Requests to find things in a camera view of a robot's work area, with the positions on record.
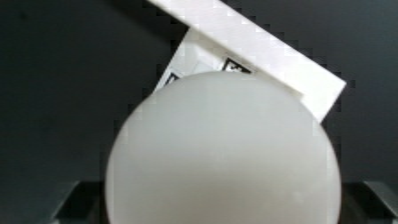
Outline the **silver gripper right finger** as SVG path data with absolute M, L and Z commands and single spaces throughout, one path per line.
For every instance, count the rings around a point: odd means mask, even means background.
M 398 193 L 385 182 L 344 184 L 338 224 L 398 224 Z

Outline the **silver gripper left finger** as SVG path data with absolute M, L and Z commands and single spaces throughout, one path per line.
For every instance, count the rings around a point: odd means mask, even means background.
M 109 224 L 102 181 L 79 181 L 74 184 L 52 224 Z

